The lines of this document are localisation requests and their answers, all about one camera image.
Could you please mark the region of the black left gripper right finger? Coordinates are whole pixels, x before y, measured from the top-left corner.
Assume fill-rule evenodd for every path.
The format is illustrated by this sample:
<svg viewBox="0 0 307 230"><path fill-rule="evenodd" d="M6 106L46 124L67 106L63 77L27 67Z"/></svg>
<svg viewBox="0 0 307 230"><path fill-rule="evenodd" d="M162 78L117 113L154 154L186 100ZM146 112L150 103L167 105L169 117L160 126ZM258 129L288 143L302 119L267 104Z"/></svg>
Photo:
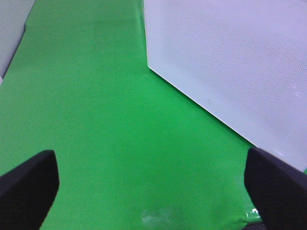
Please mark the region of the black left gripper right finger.
<svg viewBox="0 0 307 230"><path fill-rule="evenodd" d="M248 150L244 186L269 230L307 228L307 175L256 147Z"/></svg>

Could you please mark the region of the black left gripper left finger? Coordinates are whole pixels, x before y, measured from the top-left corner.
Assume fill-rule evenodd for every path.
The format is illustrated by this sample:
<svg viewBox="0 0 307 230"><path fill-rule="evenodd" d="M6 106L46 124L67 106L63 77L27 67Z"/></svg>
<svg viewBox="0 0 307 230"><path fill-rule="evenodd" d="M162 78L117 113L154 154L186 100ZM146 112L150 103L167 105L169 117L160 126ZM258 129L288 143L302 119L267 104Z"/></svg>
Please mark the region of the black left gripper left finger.
<svg viewBox="0 0 307 230"><path fill-rule="evenodd" d="M56 154L44 150L0 177L0 228L38 230L59 190Z"/></svg>

